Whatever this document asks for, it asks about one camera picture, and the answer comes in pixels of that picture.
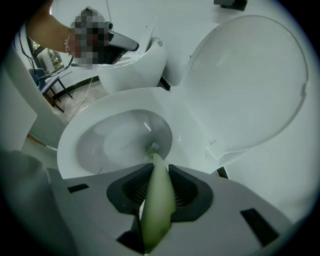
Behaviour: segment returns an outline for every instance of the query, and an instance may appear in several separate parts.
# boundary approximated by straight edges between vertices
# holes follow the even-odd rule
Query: toilet seat
[[[72,119],[58,145],[58,167],[62,177],[68,179],[93,175],[81,167],[77,159],[77,145],[80,138],[95,124],[132,110],[151,111],[168,123],[172,132],[172,145],[165,159],[167,164],[175,163],[206,169],[205,150],[208,143],[197,122],[175,94],[160,87],[152,87],[108,95],[97,100]],[[212,166],[206,169],[206,172],[213,172],[214,168]]]
[[[171,129],[167,164],[212,173],[283,131],[304,102],[308,77],[299,43],[281,24],[255,15],[229,20],[196,48],[180,86],[117,92],[76,116],[59,142],[59,170],[64,179],[92,175],[77,159],[85,132],[120,113],[146,110]]]

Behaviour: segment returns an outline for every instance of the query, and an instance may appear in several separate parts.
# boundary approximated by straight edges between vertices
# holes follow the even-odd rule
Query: floor
[[[63,114],[68,121],[72,120],[72,118],[78,115],[91,103],[108,95],[107,91],[103,88],[100,81],[95,81],[91,83],[87,97],[85,98],[88,87],[89,84],[86,84],[71,91],[70,93],[73,98],[70,98],[67,94],[65,94],[62,97],[60,97],[61,102],[59,102],[58,100],[55,101],[57,105],[64,110]]]

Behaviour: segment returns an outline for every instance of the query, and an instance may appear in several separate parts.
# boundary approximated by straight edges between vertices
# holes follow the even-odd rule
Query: person
[[[26,22],[26,35],[44,48],[67,53],[76,58],[83,57],[81,53],[85,48],[81,47],[82,35],[75,33],[74,28],[61,24],[50,14],[52,3],[53,0],[47,0]],[[104,34],[103,39],[108,41],[109,34]],[[93,52],[98,52],[98,34],[87,33],[86,45],[91,46]]]

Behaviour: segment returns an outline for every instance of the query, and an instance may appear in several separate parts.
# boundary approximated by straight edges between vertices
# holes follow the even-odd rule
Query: water in toilet bowl
[[[146,150],[153,142],[165,159],[173,136],[158,114],[135,109],[116,114],[93,125],[76,146],[79,165],[93,174],[113,172],[146,162]]]

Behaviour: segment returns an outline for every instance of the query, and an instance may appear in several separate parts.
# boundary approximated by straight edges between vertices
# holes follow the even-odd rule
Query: white toilet
[[[146,87],[156,87],[167,62],[165,44],[152,37],[156,19],[145,29],[139,48],[127,52],[113,65],[101,64],[97,72],[109,94]]]
[[[285,27],[234,18],[202,40],[171,91],[121,91],[77,115],[59,141],[59,171],[67,179],[142,164],[156,142],[167,165],[212,173],[283,131],[307,82],[304,53]]]

